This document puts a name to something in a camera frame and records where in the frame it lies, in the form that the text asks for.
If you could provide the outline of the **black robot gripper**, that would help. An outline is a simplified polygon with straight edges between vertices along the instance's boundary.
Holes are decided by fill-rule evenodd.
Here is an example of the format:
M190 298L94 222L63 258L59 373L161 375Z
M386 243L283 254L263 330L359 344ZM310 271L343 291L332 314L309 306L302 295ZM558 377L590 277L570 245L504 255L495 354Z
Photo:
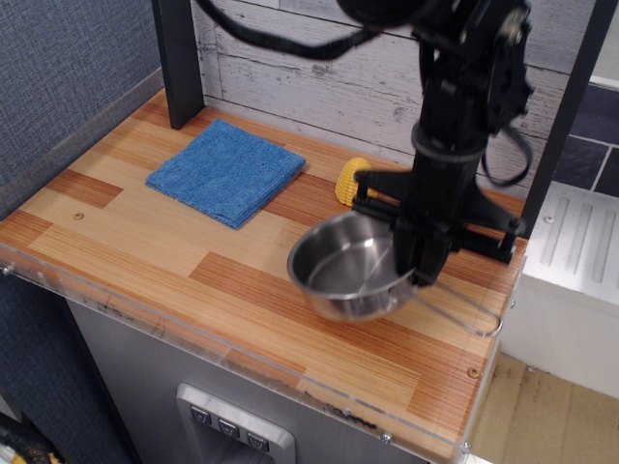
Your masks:
M409 171L366 170L353 209L388 222L399 276L432 285L452 251L465 248L508 263L526 223L487 198L477 185L482 153L445 159L418 151Z

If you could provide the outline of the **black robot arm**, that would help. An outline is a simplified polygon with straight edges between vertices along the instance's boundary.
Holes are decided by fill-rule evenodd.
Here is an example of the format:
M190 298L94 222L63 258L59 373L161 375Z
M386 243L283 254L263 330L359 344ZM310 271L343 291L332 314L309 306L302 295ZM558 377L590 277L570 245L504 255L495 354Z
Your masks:
M366 28L408 25L419 44L421 116L412 131L413 167L359 171L356 211L388 221L396 271L431 285L449 254L468 248L509 261L525 222L488 200L476 175L489 138L512 127L531 95L523 63L530 27L524 1L343 1Z

